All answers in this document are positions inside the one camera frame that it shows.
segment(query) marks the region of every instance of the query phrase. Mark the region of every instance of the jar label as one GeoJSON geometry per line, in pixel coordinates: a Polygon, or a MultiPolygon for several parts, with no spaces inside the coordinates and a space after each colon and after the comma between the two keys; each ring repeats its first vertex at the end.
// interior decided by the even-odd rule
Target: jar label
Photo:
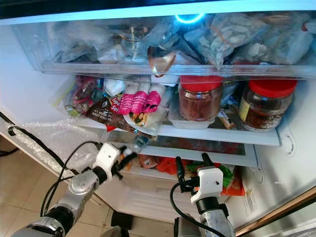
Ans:
{"type": "Polygon", "coordinates": [[[241,119],[243,122],[246,121],[247,114],[248,114],[248,111],[249,111],[249,107],[250,107],[250,105],[249,105],[249,104],[245,101],[245,99],[242,97],[241,102],[240,102],[240,105],[239,105],[238,114],[239,114],[240,119],[241,119]]]}

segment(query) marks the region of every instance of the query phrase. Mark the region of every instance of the white container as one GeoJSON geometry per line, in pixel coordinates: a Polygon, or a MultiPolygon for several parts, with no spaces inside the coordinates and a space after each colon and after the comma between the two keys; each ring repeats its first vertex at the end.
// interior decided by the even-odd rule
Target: white container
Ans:
{"type": "Polygon", "coordinates": [[[170,102],[168,119],[175,128],[179,129],[207,129],[214,123],[215,119],[204,122],[195,122],[186,120],[179,112],[179,96],[178,93],[173,94],[170,102]]]}

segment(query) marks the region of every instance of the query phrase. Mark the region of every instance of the pink snack package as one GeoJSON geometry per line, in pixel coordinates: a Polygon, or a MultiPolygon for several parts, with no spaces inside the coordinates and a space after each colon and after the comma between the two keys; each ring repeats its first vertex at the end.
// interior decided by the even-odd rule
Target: pink snack package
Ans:
{"type": "Polygon", "coordinates": [[[120,100],[118,114],[127,115],[130,112],[135,93],[137,92],[137,88],[138,83],[131,82],[129,85],[127,85],[125,92],[120,100]]]}
{"type": "Polygon", "coordinates": [[[145,113],[155,112],[165,91],[166,87],[164,85],[158,83],[153,84],[152,87],[150,87],[149,95],[145,101],[143,111],[145,113]]]}
{"type": "Polygon", "coordinates": [[[143,111],[144,103],[148,96],[149,88],[150,88],[149,82],[139,83],[138,91],[136,92],[133,98],[131,112],[139,114],[143,111]]]}

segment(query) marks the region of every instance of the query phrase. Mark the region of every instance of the bubble wrap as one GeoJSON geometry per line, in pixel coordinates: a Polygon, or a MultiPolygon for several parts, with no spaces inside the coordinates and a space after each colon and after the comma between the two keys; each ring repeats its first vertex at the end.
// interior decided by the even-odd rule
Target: bubble wrap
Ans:
{"type": "MultiPolygon", "coordinates": [[[[37,138],[39,138],[48,148],[54,151],[60,159],[65,162],[68,156],[77,146],[85,141],[99,141],[97,134],[75,125],[74,119],[67,119],[53,123],[27,123],[22,126],[37,138]]],[[[27,135],[14,129],[16,138],[31,148],[37,158],[47,164],[52,170],[60,173],[61,166],[49,155],[41,146],[27,135]]],[[[98,151],[93,144],[85,144],[74,153],[67,164],[69,169],[81,172],[87,166],[92,166],[95,162],[98,151]]],[[[69,170],[65,170],[64,177],[73,175],[69,170]]]]}

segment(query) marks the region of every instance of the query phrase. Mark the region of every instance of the plastic container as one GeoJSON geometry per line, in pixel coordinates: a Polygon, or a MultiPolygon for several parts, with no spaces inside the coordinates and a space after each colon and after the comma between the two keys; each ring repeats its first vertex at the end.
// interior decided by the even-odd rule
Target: plastic container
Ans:
{"type": "Polygon", "coordinates": [[[195,122],[185,119],[179,112],[179,96],[174,94],[170,102],[168,119],[175,128],[179,129],[207,129],[215,119],[205,122],[195,122]]]}
{"type": "Polygon", "coordinates": [[[292,102],[296,80],[250,80],[239,106],[239,117],[249,131],[269,131],[281,122],[292,102]]]}
{"type": "Polygon", "coordinates": [[[223,93],[219,76],[180,76],[179,111],[191,121],[213,120],[218,115],[223,93]]]}

